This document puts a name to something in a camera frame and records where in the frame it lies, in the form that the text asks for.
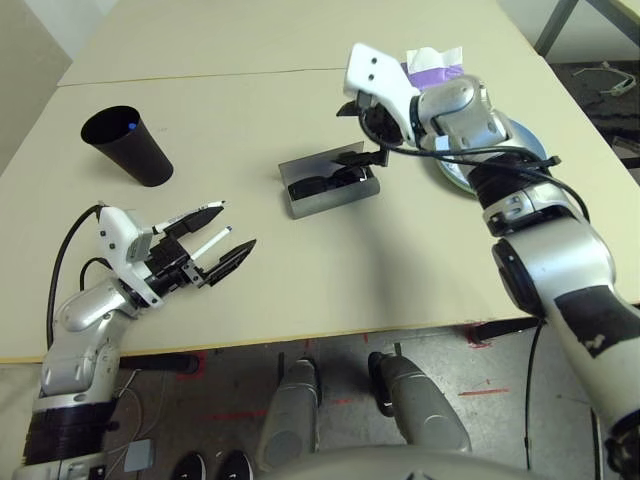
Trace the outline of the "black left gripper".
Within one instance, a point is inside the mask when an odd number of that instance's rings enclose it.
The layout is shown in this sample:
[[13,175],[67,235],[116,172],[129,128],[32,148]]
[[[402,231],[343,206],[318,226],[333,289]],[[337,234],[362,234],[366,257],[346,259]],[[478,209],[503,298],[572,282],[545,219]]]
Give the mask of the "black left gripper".
[[207,207],[190,213],[172,223],[163,230],[167,236],[150,249],[144,261],[150,275],[145,279],[147,285],[157,295],[168,293],[188,284],[213,286],[235,271],[251,253],[257,240],[252,239],[240,244],[224,254],[219,262],[203,274],[187,250],[171,236],[184,236],[194,233],[223,211],[222,207]]

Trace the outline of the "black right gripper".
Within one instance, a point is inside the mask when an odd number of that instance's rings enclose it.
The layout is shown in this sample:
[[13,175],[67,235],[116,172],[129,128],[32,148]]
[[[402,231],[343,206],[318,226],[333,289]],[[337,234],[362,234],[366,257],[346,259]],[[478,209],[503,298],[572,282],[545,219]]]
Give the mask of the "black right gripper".
[[[381,104],[363,108],[356,101],[349,101],[339,108],[337,116],[358,117],[365,136],[380,147],[399,147],[404,143],[399,125]],[[345,167],[386,167],[388,155],[389,151],[384,148],[373,152],[349,151],[338,155],[338,164]]]

